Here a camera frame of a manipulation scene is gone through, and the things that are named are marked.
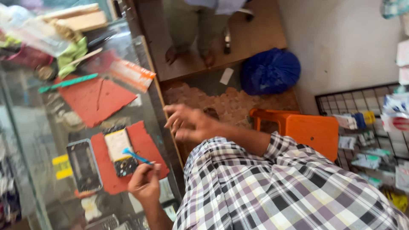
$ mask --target person's legs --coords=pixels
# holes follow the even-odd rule
[[[214,65],[214,55],[209,52],[213,39],[223,32],[230,15],[215,15],[213,9],[199,11],[198,50],[207,67]]]
[[[163,0],[165,20],[173,46],[165,54],[172,64],[177,54],[187,52],[195,40],[198,30],[198,7],[186,4],[184,0]]]

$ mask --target orange plastic stool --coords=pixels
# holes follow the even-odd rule
[[[290,136],[297,143],[311,146],[334,162],[338,152],[338,121],[335,117],[301,115],[296,111],[253,108],[254,129],[260,131],[261,120],[276,122],[281,136]]]

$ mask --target glass display case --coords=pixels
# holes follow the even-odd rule
[[[114,49],[121,59],[151,68],[138,25],[122,19],[86,36],[91,40],[107,31],[115,35],[104,42],[104,50]],[[76,74],[85,75],[87,71],[79,68]],[[144,121],[147,133],[170,170],[167,178],[160,181],[160,201],[172,216],[184,194],[184,181],[174,141],[170,132],[163,128],[166,117],[159,84],[155,79],[148,92],[143,93],[108,75],[105,77],[140,98],[141,106],[125,106],[108,120],[128,125]],[[139,229],[138,226],[145,224],[143,210],[128,192],[110,195],[101,189],[92,199],[84,200],[76,195],[73,177],[57,179],[53,159],[65,155],[69,143],[91,138],[104,127],[67,125],[62,116],[71,111],[70,106],[58,92],[39,94],[38,89],[43,84],[32,69],[0,62],[0,160],[4,156],[9,159],[22,217],[28,219],[32,230],[105,229],[109,226],[112,229],[121,224]],[[99,212],[92,220],[85,215],[87,202],[93,202]]]

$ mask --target green cloth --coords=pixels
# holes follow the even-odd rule
[[[60,70],[58,76],[63,79],[68,74],[75,71],[79,63],[67,67],[64,66],[83,57],[87,52],[87,37],[82,38],[77,43],[71,43],[71,45],[57,57],[58,69]]]

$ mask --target checkered shirt sleeve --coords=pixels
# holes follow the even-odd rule
[[[178,230],[403,229],[409,223],[364,179],[277,132],[263,157],[222,137],[205,140],[188,157],[184,179]]]

